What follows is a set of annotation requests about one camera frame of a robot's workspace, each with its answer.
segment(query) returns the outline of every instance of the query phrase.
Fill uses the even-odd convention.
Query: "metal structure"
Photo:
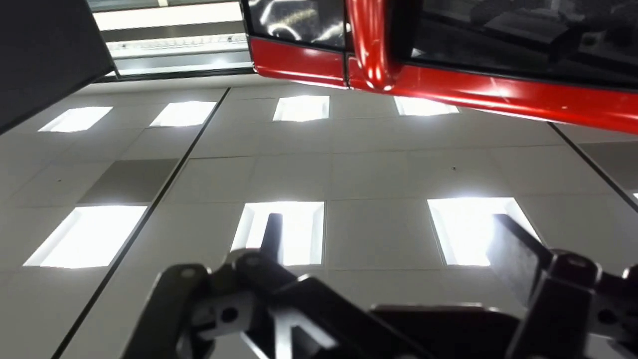
[[[638,134],[632,0],[241,0],[257,75]]]
[[[490,264],[528,304],[524,320],[482,308],[363,312],[277,264],[281,216],[271,216],[261,250],[233,252],[217,272],[163,272],[124,359],[203,359],[237,332],[277,359],[584,359],[588,334],[638,356],[636,270],[604,274],[582,256],[550,252],[508,216],[496,222]]]

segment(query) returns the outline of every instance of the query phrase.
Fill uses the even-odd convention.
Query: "fluorescent light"
[[[241,23],[239,3],[98,13],[94,17],[102,33],[125,29]]]
[[[429,200],[429,208],[448,266],[488,266],[486,252],[494,232],[494,214],[508,214],[536,236],[514,198]]]
[[[201,126],[213,112],[215,102],[173,102],[151,122],[151,128]]]
[[[283,266],[321,264],[323,252],[323,202],[259,202],[245,204],[231,250],[261,248],[267,216],[281,214]]]
[[[106,268],[139,222],[145,206],[76,208],[36,254],[28,268]]]
[[[329,118],[329,97],[279,99],[275,122],[317,122]]]
[[[114,59],[245,51],[245,35],[106,43]]]
[[[397,110],[401,116],[443,116],[443,114],[458,114],[456,106],[425,100],[425,99],[395,99]]]
[[[62,116],[40,128],[40,132],[86,132],[100,122],[112,108],[110,106],[88,106],[72,108]]]

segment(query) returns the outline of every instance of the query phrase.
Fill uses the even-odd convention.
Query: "red frame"
[[[638,134],[638,93],[393,65],[387,0],[347,0],[355,55],[251,39],[261,77]]]

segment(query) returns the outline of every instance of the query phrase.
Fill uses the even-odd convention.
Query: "rectangular light panel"
[[[72,108],[54,118],[38,132],[86,132],[94,124],[98,124],[110,110],[110,106]]]
[[[514,198],[448,198],[429,200],[439,244],[448,266],[486,268],[486,252],[494,234],[494,214],[506,214],[534,238]]]
[[[187,25],[241,23],[239,3],[96,13],[102,33]]]
[[[279,99],[275,122],[317,122],[327,120],[331,108],[329,97],[293,97]]]
[[[201,126],[215,110],[215,102],[173,102],[151,122],[151,128]]]
[[[245,204],[231,250],[261,248],[267,218],[281,214],[283,266],[319,266],[323,256],[323,202]]]
[[[245,35],[106,43],[114,59],[247,51]]]
[[[458,114],[456,106],[425,100],[425,99],[395,99],[397,110],[401,116],[444,116],[444,114]]]
[[[68,270],[106,268],[143,212],[145,206],[76,208],[24,266]]]

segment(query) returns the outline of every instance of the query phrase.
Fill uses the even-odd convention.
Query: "black metal bracket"
[[[261,250],[233,252],[217,272],[163,272],[124,359],[203,359],[225,334],[243,334],[261,358],[285,359],[584,359],[588,334],[610,338],[626,358],[638,354],[638,272],[604,274],[582,256],[546,250],[506,216],[496,222],[512,236],[494,240],[492,268],[536,266],[524,272],[522,322],[458,306],[363,312],[277,264],[281,216],[271,216]],[[504,262],[506,254],[534,262]]]

